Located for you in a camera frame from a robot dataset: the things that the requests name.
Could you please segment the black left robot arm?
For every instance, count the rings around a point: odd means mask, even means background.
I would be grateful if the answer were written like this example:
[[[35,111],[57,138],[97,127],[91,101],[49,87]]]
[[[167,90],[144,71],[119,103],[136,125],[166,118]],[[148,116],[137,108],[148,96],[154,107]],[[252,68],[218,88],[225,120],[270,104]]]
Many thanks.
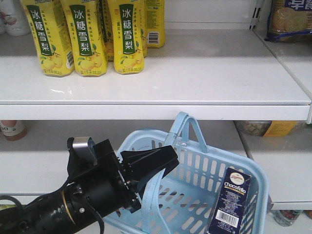
[[[15,206],[0,213],[3,234],[74,234],[120,208],[134,213],[141,208],[147,183],[158,173],[166,176],[178,164],[170,145],[144,151],[123,151],[117,157],[109,140],[78,147],[67,141],[68,177],[54,192],[41,195],[27,205],[2,195]]]

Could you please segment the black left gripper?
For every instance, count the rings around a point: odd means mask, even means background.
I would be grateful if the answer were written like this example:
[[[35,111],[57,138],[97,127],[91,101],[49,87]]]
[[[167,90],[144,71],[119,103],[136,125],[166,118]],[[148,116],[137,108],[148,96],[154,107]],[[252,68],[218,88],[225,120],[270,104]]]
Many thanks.
[[[108,139],[93,146],[97,164],[110,184],[109,204],[117,210],[121,207],[131,213],[139,209],[151,210],[164,176],[179,165],[178,156],[171,145],[144,151],[123,151],[122,166]],[[129,179],[147,182],[136,193],[125,184]]]

